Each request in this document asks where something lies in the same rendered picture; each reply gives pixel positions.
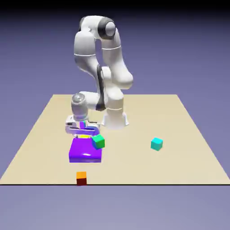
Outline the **large purple box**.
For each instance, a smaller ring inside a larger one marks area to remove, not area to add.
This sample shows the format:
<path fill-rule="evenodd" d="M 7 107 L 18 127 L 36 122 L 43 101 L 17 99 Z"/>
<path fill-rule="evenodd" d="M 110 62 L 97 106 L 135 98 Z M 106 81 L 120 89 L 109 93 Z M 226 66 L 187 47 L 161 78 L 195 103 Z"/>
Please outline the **large purple box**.
<path fill-rule="evenodd" d="M 69 150 L 70 163 L 100 163 L 102 149 L 93 146 L 91 138 L 73 138 Z"/>

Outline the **small cyan cube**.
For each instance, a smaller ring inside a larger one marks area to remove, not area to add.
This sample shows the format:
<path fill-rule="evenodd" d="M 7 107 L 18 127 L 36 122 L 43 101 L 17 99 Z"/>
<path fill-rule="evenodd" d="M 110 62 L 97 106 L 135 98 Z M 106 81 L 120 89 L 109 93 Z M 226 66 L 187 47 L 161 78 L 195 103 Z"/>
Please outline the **small cyan cube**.
<path fill-rule="evenodd" d="M 159 151 L 163 147 L 163 140 L 157 137 L 154 137 L 151 140 L 151 149 Z"/>

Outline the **small green cube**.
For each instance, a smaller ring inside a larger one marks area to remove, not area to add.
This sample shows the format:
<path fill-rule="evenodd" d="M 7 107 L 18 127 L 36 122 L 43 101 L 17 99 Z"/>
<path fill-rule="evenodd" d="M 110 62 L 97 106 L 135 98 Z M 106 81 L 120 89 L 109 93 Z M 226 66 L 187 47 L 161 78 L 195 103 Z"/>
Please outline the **small green cube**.
<path fill-rule="evenodd" d="M 105 139 L 101 134 L 92 137 L 92 145 L 95 149 L 102 149 L 105 147 Z"/>

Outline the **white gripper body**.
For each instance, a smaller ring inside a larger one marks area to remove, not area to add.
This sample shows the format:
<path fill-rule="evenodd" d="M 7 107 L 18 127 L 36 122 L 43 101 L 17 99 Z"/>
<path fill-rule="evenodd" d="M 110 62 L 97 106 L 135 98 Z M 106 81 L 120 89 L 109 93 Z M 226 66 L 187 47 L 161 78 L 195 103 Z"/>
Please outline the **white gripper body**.
<path fill-rule="evenodd" d="M 74 137 L 79 135 L 89 135 L 96 136 L 100 133 L 100 125 L 99 124 L 90 124 L 85 128 L 80 128 L 76 125 L 66 125 L 65 131 L 67 134 L 71 134 Z"/>

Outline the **small orange cube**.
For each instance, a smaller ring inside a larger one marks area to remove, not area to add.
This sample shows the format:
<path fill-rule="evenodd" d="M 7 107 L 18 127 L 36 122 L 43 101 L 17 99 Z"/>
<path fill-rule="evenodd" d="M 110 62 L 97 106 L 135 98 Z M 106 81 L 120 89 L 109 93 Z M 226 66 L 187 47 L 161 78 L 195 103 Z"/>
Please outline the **small orange cube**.
<path fill-rule="evenodd" d="M 76 172 L 76 184 L 77 184 L 77 186 L 87 185 L 86 171 Z"/>

